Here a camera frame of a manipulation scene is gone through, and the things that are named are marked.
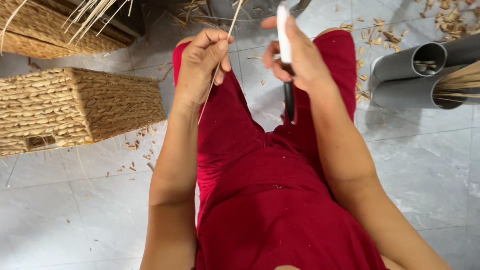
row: woven storage box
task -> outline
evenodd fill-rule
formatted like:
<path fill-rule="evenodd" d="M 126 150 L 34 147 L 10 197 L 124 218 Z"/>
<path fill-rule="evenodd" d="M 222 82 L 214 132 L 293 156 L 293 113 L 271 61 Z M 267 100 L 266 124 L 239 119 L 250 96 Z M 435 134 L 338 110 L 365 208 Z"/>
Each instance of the woven storage box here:
<path fill-rule="evenodd" d="M 0 0 L 0 27 L 3 27 L 21 0 Z M 3 50 L 41 59 L 69 56 L 78 53 L 95 54 L 125 48 L 129 38 L 109 28 L 107 36 L 103 32 L 90 29 L 78 42 L 67 46 L 71 37 L 79 29 L 79 24 L 63 33 L 62 24 L 67 16 L 34 1 L 27 3 L 18 11 L 7 28 Z"/>
<path fill-rule="evenodd" d="M 0 156 L 94 143 L 164 119 L 156 79 L 72 67 L 0 78 Z"/>

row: red clothing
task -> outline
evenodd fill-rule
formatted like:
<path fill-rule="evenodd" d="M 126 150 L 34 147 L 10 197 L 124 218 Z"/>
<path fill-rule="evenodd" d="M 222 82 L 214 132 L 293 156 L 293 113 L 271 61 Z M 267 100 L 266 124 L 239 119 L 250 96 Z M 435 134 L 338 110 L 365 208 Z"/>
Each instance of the red clothing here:
<path fill-rule="evenodd" d="M 350 33 L 314 41 L 353 119 L 356 60 Z M 181 53 L 173 52 L 177 83 Z M 294 89 L 298 123 L 265 133 L 233 72 L 213 86 L 198 134 L 198 270 L 385 269 L 375 244 L 324 183 L 306 92 Z"/>

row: finger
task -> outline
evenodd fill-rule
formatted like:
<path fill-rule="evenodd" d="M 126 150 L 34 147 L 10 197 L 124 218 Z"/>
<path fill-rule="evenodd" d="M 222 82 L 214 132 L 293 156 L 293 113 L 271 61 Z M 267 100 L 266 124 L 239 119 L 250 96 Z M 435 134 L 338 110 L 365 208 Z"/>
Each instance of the finger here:
<path fill-rule="evenodd" d="M 308 37 L 300 31 L 292 16 L 287 18 L 287 22 L 285 23 L 285 33 L 287 34 L 292 48 L 305 44 L 306 41 L 310 41 Z"/>
<path fill-rule="evenodd" d="M 214 83 L 215 83 L 216 86 L 218 86 L 218 85 L 220 85 L 220 84 L 223 83 L 223 79 L 225 78 L 225 73 L 226 73 L 226 71 L 224 71 L 224 70 L 221 69 L 221 68 L 218 70 L 218 72 L 217 72 L 217 74 L 216 74 L 216 76 L 215 76 L 215 81 L 214 81 Z"/>
<path fill-rule="evenodd" d="M 230 57 L 228 56 L 228 54 L 222 59 L 222 63 L 220 64 L 220 66 L 226 72 L 232 70 L 232 66 L 230 65 Z"/>
<path fill-rule="evenodd" d="M 265 29 L 276 28 L 276 16 L 272 16 L 264 19 L 261 23 L 261 26 Z"/>
<path fill-rule="evenodd" d="M 280 81 L 282 82 L 292 81 L 292 75 L 290 75 L 290 73 L 283 70 L 278 62 L 272 63 L 272 70 L 273 70 L 273 75 L 275 75 L 275 77 Z"/>
<path fill-rule="evenodd" d="M 220 29 L 205 28 L 203 29 L 197 37 L 192 41 L 192 45 L 206 48 L 212 42 L 218 42 L 220 40 L 226 40 L 228 33 Z M 230 36 L 228 38 L 228 43 L 232 43 L 234 37 Z"/>
<path fill-rule="evenodd" d="M 278 41 L 272 41 L 264 53 L 265 68 L 272 68 L 273 55 L 280 52 L 280 44 Z"/>
<path fill-rule="evenodd" d="M 213 70 L 227 54 L 228 43 L 226 40 L 220 40 L 215 45 L 211 46 L 202 60 L 202 66 L 206 70 Z"/>

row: gray pipe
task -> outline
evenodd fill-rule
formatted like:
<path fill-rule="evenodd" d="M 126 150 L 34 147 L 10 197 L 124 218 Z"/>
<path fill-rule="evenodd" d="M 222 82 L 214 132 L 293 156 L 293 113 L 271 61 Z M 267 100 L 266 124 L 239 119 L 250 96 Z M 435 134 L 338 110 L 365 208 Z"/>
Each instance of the gray pipe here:
<path fill-rule="evenodd" d="M 472 64 L 480 60 L 480 33 L 442 44 L 447 50 L 445 67 Z"/>
<path fill-rule="evenodd" d="M 447 52 L 437 43 L 427 43 L 383 56 L 376 64 L 373 74 L 381 81 L 429 76 L 417 72 L 413 61 L 435 61 L 437 74 L 445 65 Z"/>
<path fill-rule="evenodd" d="M 382 82 L 372 92 L 372 102 L 387 108 L 422 108 L 450 110 L 462 102 L 434 99 L 435 85 L 443 76 L 434 75 L 414 79 Z M 464 101 L 465 98 L 452 98 Z"/>

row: leg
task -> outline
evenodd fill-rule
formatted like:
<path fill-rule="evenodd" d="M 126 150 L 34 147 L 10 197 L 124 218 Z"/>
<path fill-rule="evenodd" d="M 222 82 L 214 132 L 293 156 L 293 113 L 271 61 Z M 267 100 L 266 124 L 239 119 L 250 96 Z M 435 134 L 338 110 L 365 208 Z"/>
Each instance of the leg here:
<path fill-rule="evenodd" d="M 177 85 L 181 54 L 192 37 L 186 38 L 173 51 L 174 80 Z M 259 147 L 256 140 L 264 134 L 248 110 L 245 96 L 232 71 L 225 75 L 221 85 L 213 85 L 198 127 L 197 181 L 200 188 L 200 212 L 202 214 L 208 196 L 216 182 L 230 165 L 241 156 Z"/>
<path fill-rule="evenodd" d="M 320 51 L 333 79 L 338 85 L 340 94 L 353 120 L 355 112 L 355 81 L 357 78 L 355 45 L 349 32 L 341 28 L 329 28 L 320 33 L 313 43 Z M 298 123 L 293 126 L 285 116 L 284 124 L 278 126 L 274 134 L 288 140 L 292 146 L 302 154 L 317 171 L 322 174 L 318 156 L 315 129 L 310 99 L 307 93 L 294 87 L 294 99 L 298 114 Z"/>

